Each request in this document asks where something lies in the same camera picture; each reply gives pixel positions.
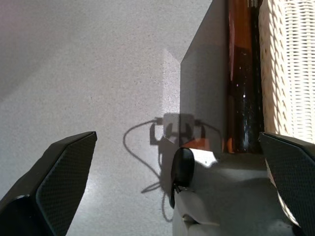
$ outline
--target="white wicker basket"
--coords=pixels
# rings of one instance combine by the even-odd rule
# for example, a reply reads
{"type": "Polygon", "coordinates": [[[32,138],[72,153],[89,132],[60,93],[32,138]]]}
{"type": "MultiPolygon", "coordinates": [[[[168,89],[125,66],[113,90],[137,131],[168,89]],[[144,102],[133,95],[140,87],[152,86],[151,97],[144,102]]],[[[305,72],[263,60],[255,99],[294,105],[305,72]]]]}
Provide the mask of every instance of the white wicker basket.
{"type": "Polygon", "coordinates": [[[315,0],[264,0],[259,32],[265,131],[315,143],[315,0]]]}

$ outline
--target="amber bottle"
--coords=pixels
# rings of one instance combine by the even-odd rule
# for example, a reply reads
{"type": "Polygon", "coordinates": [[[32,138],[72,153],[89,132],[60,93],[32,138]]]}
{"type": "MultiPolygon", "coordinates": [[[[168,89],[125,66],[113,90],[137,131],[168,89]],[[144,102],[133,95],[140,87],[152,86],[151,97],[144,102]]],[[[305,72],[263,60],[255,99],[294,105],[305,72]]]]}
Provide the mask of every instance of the amber bottle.
{"type": "Polygon", "coordinates": [[[228,140],[231,153],[259,153],[264,130],[258,15],[260,0],[229,0],[230,78],[228,140]]]}

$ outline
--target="brown glass bottle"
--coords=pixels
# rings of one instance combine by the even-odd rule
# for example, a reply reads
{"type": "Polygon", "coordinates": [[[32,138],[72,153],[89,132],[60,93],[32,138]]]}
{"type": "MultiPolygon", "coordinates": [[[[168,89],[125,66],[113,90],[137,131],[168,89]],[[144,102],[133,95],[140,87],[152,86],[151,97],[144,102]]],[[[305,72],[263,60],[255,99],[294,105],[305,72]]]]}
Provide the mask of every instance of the brown glass bottle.
{"type": "Polygon", "coordinates": [[[262,113],[258,14],[260,0],[229,0],[230,80],[228,141],[231,153],[259,153],[262,113]]]}

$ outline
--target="wicker basket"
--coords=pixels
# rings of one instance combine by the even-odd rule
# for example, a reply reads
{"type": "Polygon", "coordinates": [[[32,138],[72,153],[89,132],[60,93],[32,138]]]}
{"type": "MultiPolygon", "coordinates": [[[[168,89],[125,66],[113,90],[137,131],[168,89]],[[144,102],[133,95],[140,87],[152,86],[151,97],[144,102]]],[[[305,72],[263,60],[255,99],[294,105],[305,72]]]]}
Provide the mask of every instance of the wicker basket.
{"type": "Polygon", "coordinates": [[[265,131],[315,143],[315,0],[264,0],[259,32],[265,131]]]}

